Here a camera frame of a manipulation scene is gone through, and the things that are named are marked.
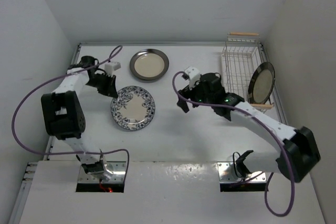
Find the dark rimmed cream plate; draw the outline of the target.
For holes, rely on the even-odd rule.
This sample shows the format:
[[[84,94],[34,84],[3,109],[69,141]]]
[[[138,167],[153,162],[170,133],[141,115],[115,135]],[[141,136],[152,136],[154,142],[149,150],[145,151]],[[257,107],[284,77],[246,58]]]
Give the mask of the dark rimmed cream plate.
[[[170,66],[168,56],[158,49],[143,49],[135,53],[129,63],[131,73],[144,81],[162,78]]]

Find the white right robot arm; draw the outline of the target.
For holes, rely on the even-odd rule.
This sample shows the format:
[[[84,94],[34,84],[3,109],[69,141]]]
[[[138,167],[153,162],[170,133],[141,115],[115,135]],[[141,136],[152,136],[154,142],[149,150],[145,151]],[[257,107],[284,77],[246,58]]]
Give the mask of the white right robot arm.
[[[185,113],[189,104],[207,106],[215,114],[242,126],[276,150],[274,153],[258,153],[247,150],[235,161],[237,176],[245,177],[256,171],[278,173],[292,182],[301,182],[320,161],[321,156],[313,132],[282,124],[260,112],[235,93],[226,92],[219,73],[201,74],[190,67],[180,71],[188,85],[175,89],[177,106]]]

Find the blue floral ceramic plate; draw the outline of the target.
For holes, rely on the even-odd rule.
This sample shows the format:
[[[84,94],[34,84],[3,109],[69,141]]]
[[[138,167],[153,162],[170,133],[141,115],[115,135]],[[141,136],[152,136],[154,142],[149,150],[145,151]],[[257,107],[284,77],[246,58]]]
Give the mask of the blue floral ceramic plate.
[[[111,101],[111,115],[116,124],[128,131],[147,127],[155,116],[155,101],[139,86],[127,86],[117,92]]]

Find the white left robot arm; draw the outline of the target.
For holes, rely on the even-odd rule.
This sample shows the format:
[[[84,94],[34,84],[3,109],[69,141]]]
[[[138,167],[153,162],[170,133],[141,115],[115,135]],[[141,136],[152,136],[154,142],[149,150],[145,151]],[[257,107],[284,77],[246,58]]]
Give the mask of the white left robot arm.
[[[99,181],[109,181],[113,167],[93,141],[83,134],[86,119],[78,99],[85,85],[96,88],[101,95],[118,97],[114,72],[120,69],[120,63],[108,61],[103,69],[97,66],[98,63],[92,56],[83,56],[78,64],[70,65],[62,83],[53,92],[42,95],[41,106],[47,133],[76,152],[86,174]]]

